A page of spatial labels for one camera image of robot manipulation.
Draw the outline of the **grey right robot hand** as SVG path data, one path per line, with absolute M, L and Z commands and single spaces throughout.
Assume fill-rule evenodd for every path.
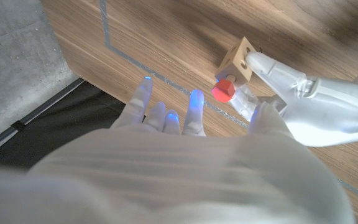
M 202 91 L 185 125 L 147 105 L 145 77 L 120 117 L 27 172 L 0 169 L 0 223 L 354 223 L 336 176 L 262 103 L 248 133 L 207 137 Z

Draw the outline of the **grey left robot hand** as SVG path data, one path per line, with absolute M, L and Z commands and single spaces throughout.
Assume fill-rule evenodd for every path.
M 282 122 L 305 146 L 358 142 L 358 77 L 308 76 L 260 52 L 249 53 L 246 64 L 275 93 L 255 96 L 247 85 L 236 90 L 230 103 L 250 129 Z

